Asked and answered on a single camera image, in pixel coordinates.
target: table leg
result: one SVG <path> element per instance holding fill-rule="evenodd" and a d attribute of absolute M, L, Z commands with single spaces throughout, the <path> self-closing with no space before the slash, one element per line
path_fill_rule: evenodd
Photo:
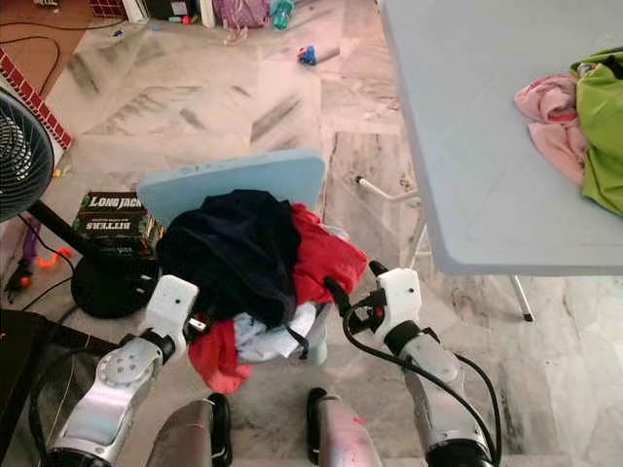
<path fill-rule="evenodd" d="M 357 175 L 354 178 L 354 181 L 363 189 L 367 190 L 370 193 L 374 193 L 376 196 L 381 197 L 383 200 L 387 202 L 402 202 L 402 201 L 407 201 L 409 199 L 414 200 L 416 202 L 420 202 L 420 196 L 418 195 L 418 190 L 411 190 L 401 195 L 392 196 L 392 195 L 388 195 L 386 192 L 381 190 L 375 184 L 363 178 L 361 175 Z"/>
<path fill-rule="evenodd" d="M 424 212 L 420 210 L 420 216 L 418 217 L 418 222 L 416 223 L 416 230 L 413 234 L 413 246 L 411 249 L 411 253 L 409 258 L 411 258 L 409 262 L 409 268 L 413 269 L 416 266 L 416 259 L 418 258 L 421 249 L 421 243 L 424 240 L 424 236 L 426 235 L 426 219 L 424 219 Z"/>
<path fill-rule="evenodd" d="M 530 303 L 528 302 L 528 297 L 526 297 L 526 292 L 524 292 L 524 287 L 519 281 L 519 277 L 516 275 L 509 275 L 508 279 L 510 280 L 513 289 L 515 289 L 515 294 L 517 295 L 519 306 L 522 308 L 522 312 L 524 313 L 524 319 L 526 321 L 533 322 L 534 315 L 532 314 Z"/>

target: pink bag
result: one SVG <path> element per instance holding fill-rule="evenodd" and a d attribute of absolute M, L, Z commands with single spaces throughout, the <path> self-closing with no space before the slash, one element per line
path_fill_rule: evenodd
<path fill-rule="evenodd" d="M 230 32 L 225 44 L 246 38 L 248 28 L 264 27 L 270 19 L 269 0 L 213 0 L 214 13 Z"/>

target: teal bottle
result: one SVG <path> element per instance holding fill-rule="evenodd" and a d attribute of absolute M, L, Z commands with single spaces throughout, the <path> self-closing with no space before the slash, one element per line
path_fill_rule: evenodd
<path fill-rule="evenodd" d="M 275 15 L 273 16 L 273 26 L 282 31 L 288 27 L 290 15 L 294 10 L 294 4 L 291 0 L 277 0 Z"/>

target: pile of clothes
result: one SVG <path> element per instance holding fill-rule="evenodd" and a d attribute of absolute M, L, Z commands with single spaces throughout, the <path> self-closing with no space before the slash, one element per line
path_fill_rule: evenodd
<path fill-rule="evenodd" d="M 623 216 L 623 47 L 523 88 L 515 104 L 539 152 L 582 195 Z"/>
<path fill-rule="evenodd" d="M 222 393 L 249 377 L 240 361 L 305 348 L 317 304 L 332 302 L 324 278 L 351 293 L 367 265 L 362 251 L 328 232 L 303 204 L 255 190 L 208 197 L 181 214 L 157 255 L 164 273 L 200 289 L 195 307 L 210 330 L 190 346 L 189 357 Z"/>

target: pink cloth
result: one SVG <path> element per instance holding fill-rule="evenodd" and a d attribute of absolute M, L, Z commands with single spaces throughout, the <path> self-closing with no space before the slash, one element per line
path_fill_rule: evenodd
<path fill-rule="evenodd" d="M 575 111 L 575 84 L 571 75 L 552 75 L 535 81 L 515 95 L 522 114 L 536 120 L 528 129 L 538 151 L 571 182 L 584 181 L 586 138 Z"/>

